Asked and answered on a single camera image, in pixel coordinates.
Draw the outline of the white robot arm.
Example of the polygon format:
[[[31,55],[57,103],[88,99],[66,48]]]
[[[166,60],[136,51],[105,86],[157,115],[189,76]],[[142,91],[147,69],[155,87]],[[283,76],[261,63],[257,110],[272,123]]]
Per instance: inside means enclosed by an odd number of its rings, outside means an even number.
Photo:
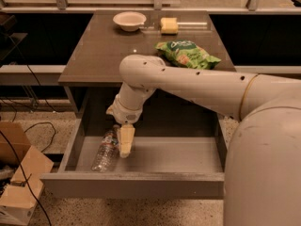
[[[170,67],[130,55],[107,112],[121,126],[139,119],[161,89],[240,122],[224,179],[224,226],[301,226],[301,81],[285,77]]]

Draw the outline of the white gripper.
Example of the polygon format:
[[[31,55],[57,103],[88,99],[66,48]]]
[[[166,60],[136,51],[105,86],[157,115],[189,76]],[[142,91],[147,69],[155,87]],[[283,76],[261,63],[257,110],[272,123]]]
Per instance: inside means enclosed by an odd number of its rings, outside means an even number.
[[[132,124],[138,121],[141,113],[142,109],[131,110],[122,105],[119,95],[106,110],[107,115],[112,115],[117,123],[123,124],[118,129],[119,156],[121,158],[126,158],[131,152],[135,137],[135,128]]]

